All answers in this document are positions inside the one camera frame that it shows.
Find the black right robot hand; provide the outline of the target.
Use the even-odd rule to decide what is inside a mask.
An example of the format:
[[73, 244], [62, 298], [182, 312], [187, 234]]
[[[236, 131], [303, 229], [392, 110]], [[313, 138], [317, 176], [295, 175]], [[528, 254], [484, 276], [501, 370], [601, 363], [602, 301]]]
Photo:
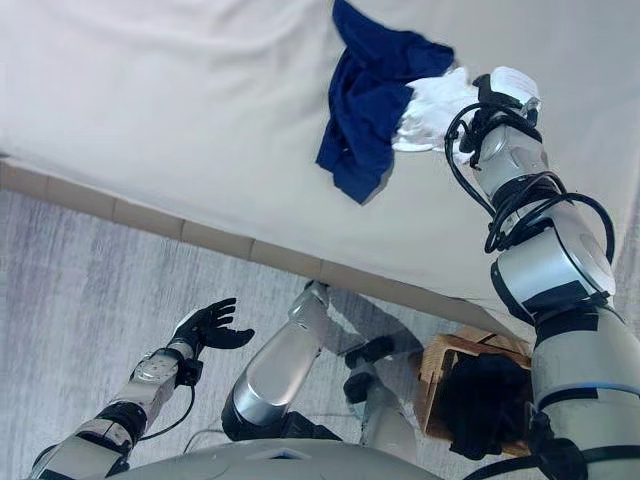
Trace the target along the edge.
[[478, 89], [480, 102], [510, 108], [537, 124], [541, 95], [536, 82], [523, 72], [499, 66], [490, 74], [478, 76], [472, 85]]

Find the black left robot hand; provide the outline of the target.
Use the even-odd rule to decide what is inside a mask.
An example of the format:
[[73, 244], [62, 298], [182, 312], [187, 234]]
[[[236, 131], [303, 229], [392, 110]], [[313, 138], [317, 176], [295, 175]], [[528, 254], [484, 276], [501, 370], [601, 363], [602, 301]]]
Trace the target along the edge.
[[236, 298], [227, 298], [189, 313], [175, 328], [167, 347], [197, 360], [205, 348], [233, 350], [247, 345], [255, 331], [230, 328], [236, 302]]

